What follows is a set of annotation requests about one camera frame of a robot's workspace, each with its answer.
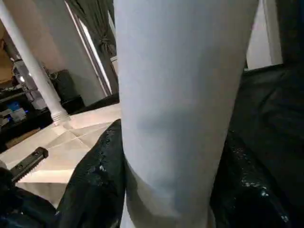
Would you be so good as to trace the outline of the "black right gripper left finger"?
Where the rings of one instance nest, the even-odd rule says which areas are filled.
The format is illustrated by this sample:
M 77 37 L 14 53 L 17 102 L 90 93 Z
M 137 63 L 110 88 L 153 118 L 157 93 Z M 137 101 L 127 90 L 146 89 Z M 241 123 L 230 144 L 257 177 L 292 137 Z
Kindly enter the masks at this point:
M 74 169 L 57 208 L 57 227 L 118 228 L 124 196 L 124 151 L 118 119 Z

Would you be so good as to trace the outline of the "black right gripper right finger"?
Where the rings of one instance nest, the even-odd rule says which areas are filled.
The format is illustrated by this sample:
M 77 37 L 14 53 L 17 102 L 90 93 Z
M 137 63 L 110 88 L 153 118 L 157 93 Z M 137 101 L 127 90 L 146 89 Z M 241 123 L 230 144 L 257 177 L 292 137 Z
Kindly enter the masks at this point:
M 234 132 L 227 134 L 211 200 L 218 228 L 292 228 L 286 196 Z

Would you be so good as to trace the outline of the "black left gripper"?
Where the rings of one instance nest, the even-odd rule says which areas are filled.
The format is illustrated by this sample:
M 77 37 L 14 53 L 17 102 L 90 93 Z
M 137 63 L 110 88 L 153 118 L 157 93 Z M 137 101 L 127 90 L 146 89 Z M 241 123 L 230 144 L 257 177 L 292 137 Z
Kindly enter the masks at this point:
M 13 168 L 7 170 L 0 168 L 0 189 L 10 190 L 13 183 L 19 182 L 23 177 L 32 172 L 38 164 L 48 157 L 48 150 L 43 147 L 38 147 L 34 152 L 21 160 Z

